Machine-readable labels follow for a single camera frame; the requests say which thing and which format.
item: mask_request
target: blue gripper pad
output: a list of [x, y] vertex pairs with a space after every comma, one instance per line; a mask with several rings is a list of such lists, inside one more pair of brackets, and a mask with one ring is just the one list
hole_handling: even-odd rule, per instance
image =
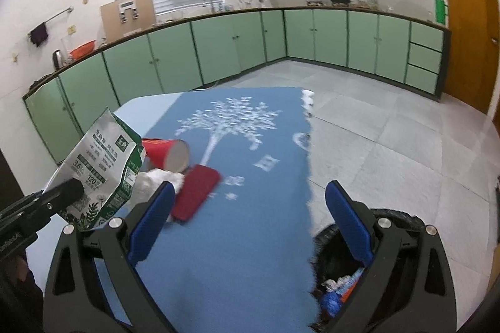
[[352, 256], [368, 267], [373, 261], [373, 253], [364, 224], [334, 182], [327, 185], [324, 197]]
[[132, 267], [148, 257], [173, 208], [176, 191], [170, 182], [166, 182], [158, 188], [151, 199], [154, 201], [141, 203], [149, 204], [149, 207], [130, 235], [127, 259]]

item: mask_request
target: brown cardboard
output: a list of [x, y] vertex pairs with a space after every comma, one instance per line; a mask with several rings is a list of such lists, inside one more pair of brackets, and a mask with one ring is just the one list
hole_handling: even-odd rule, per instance
[[489, 276], [488, 291], [492, 288], [497, 277], [500, 275], [500, 245], [497, 246], [493, 254], [492, 274]]
[[153, 0], [136, 0], [139, 17], [132, 18], [131, 10], [126, 10], [127, 21], [122, 23], [119, 16], [118, 4], [127, 0], [116, 0], [101, 6], [101, 18], [106, 34], [106, 42], [111, 44], [124, 37], [150, 28], [155, 22]]

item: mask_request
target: drawer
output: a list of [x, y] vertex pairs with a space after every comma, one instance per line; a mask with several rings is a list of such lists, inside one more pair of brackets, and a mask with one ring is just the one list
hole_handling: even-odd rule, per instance
[[437, 75], [435, 73], [408, 65], [407, 77], [404, 83], [428, 93], [436, 93]]
[[441, 52], [443, 50], [442, 38], [441, 30], [412, 22], [412, 42]]
[[441, 52], [410, 44], [408, 63], [434, 73], [439, 73], [439, 68], [441, 67]]

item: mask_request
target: white and green package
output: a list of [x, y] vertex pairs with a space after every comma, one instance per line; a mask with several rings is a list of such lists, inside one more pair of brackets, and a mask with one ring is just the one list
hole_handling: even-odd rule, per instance
[[139, 134], [106, 109], [53, 174], [45, 190], [71, 178], [79, 179], [83, 198], [59, 215], [76, 223], [80, 230], [88, 230], [105, 223], [131, 198], [145, 155]]

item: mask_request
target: qr code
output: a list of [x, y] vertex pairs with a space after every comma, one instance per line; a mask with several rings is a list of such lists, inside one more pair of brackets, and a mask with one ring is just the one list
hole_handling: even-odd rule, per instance
[[75, 203], [73, 203], [73, 207], [79, 212], [83, 212], [87, 208], [90, 201], [90, 198], [87, 195], [83, 194], [83, 197], [80, 200], [77, 200]]

